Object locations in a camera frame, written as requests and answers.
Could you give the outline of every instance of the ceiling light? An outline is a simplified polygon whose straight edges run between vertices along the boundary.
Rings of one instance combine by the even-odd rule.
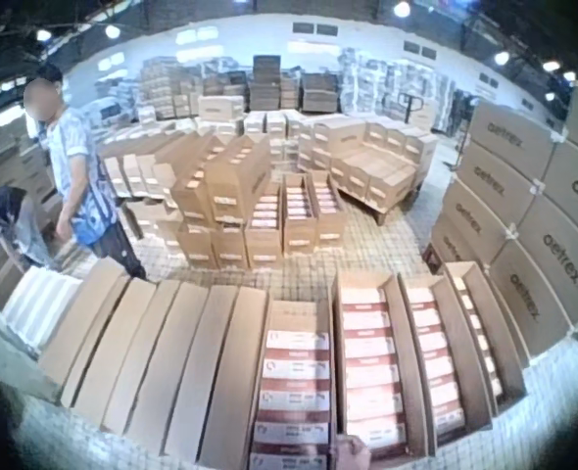
[[[50,37],[52,37],[52,33],[47,29],[39,29],[38,31],[36,31],[37,41],[45,42],[48,41]]]
[[[406,18],[410,15],[410,5],[409,2],[399,2],[398,5],[394,7],[394,15],[398,18]]]
[[[507,51],[503,51],[503,52],[499,52],[498,54],[496,54],[494,56],[494,61],[496,62],[496,64],[498,64],[499,66],[503,66],[505,65],[508,60],[511,58],[511,55],[509,52]]]
[[[543,67],[545,71],[557,71],[561,68],[561,64],[557,61],[549,61],[546,62]]]
[[[118,37],[120,37],[121,29],[119,29],[116,26],[113,26],[112,24],[109,24],[108,26],[106,26],[105,32],[106,35],[109,36],[111,39],[117,39]]]

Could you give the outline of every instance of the man's arm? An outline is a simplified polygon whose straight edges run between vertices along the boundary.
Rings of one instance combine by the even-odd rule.
[[[82,204],[84,193],[89,185],[86,157],[84,155],[74,155],[69,158],[69,162],[72,187],[67,201],[63,204],[61,216],[56,226],[56,232],[64,240],[69,240],[72,237],[70,221]]]

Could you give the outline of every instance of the white wall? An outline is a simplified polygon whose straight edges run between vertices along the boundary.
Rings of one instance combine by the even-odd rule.
[[[339,27],[339,33],[336,37],[294,34],[292,32],[293,22],[334,24]],[[186,45],[176,44],[175,38],[179,32],[201,26],[215,26],[218,30],[217,39]],[[473,94],[479,94],[483,91],[493,93],[495,94],[495,102],[498,104],[511,106],[542,122],[545,122],[547,118],[556,122],[546,107],[535,100],[530,93],[508,81],[504,76],[495,73],[492,69],[453,49],[442,47],[415,34],[409,34],[390,26],[298,15],[252,15],[190,23],[187,26],[152,36],[140,37],[103,50],[89,60],[78,64],[68,73],[72,105],[81,106],[94,100],[97,97],[94,87],[95,81],[113,71],[127,69],[128,76],[135,77],[139,74],[145,59],[156,56],[174,56],[178,51],[202,46],[223,47],[223,56],[232,57],[241,66],[251,66],[252,58],[256,54],[273,54],[282,56],[282,67],[285,69],[296,66],[301,66],[307,71],[318,71],[322,68],[339,69],[337,57],[332,54],[289,52],[288,43],[300,40],[336,45],[339,48],[354,47],[371,54],[374,59],[385,61],[409,58],[422,62],[433,67],[436,71],[450,76],[457,83],[457,88]],[[435,49],[437,60],[431,61],[404,52],[405,40]],[[112,67],[110,70],[98,71],[99,61],[117,52],[124,53],[125,62],[121,66]],[[498,89],[490,88],[481,83],[479,80],[481,72],[497,80]],[[522,99],[533,103],[535,106],[533,112],[529,112],[522,106]]]

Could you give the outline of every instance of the blue shirt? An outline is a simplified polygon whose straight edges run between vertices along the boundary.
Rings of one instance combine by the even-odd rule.
[[[56,124],[47,129],[56,188],[67,201],[72,188],[70,159],[86,160],[89,184],[71,225],[78,243],[91,246],[117,222],[115,194],[104,166],[97,156],[88,119],[78,110],[67,108]]]

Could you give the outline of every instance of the printed logo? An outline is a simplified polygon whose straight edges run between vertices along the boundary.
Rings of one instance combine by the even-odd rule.
[[[496,134],[499,137],[502,137],[509,144],[515,147],[522,147],[522,139],[520,139],[517,135],[515,135],[514,133],[510,132],[509,130],[500,125],[495,125],[492,122],[490,122],[487,125],[487,130],[489,130],[492,134]]]
[[[574,263],[570,260],[565,248],[563,248],[552,235],[544,236],[544,245],[546,245],[551,253],[556,257],[559,264],[563,267],[565,274],[570,278],[570,280],[576,284],[578,282],[578,269],[574,266]]]
[[[464,208],[461,204],[457,203],[457,212],[463,216],[463,218],[467,221],[467,223],[470,224],[470,226],[476,233],[478,233],[479,235],[481,234],[481,226],[476,221],[474,216],[470,213],[470,211]]]
[[[540,316],[540,311],[537,309],[537,305],[535,304],[535,301],[533,301],[533,297],[531,296],[528,288],[522,283],[522,281],[520,281],[520,278],[517,274],[511,274],[511,284],[515,286],[515,291],[517,291],[517,293],[526,304],[526,309],[528,310],[529,314],[535,321],[537,321],[537,317]]]

